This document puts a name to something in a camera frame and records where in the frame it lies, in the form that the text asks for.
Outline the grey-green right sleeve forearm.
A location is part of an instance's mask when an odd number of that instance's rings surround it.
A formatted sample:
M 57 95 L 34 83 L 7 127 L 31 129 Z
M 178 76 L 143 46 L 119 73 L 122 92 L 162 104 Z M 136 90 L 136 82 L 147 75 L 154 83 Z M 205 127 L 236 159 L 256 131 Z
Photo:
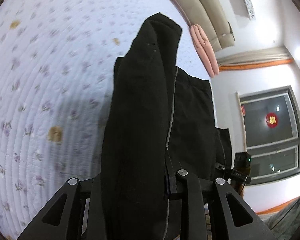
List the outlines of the grey-green right sleeve forearm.
M 300 228 L 300 197 L 264 223 L 277 239 L 290 239 Z

